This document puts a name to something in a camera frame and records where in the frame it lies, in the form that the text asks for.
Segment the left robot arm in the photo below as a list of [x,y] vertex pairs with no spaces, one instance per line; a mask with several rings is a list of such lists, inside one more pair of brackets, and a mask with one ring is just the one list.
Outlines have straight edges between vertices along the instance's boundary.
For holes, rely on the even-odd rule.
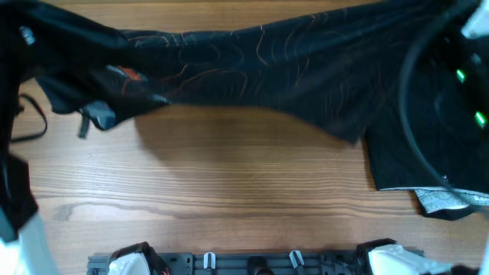
[[[1,81],[1,244],[15,252],[14,274],[58,274],[44,223],[31,193],[28,164],[11,154],[11,133],[18,111],[19,81]],[[109,274],[171,274],[168,264],[148,243],[116,251],[108,260]]]

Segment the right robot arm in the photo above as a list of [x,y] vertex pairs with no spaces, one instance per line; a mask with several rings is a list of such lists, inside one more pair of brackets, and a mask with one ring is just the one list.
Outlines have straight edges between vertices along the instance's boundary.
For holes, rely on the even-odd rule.
[[426,218],[488,211],[488,38],[457,1],[410,45],[396,92],[367,129],[377,189],[414,193]]

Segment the black cycling jersey orange lines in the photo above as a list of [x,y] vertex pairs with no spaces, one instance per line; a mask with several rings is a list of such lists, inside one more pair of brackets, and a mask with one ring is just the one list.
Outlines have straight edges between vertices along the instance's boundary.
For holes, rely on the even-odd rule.
[[252,106],[357,142],[410,45],[457,1],[386,1],[233,31],[119,30],[46,2],[1,3],[1,81],[107,131],[169,105]]

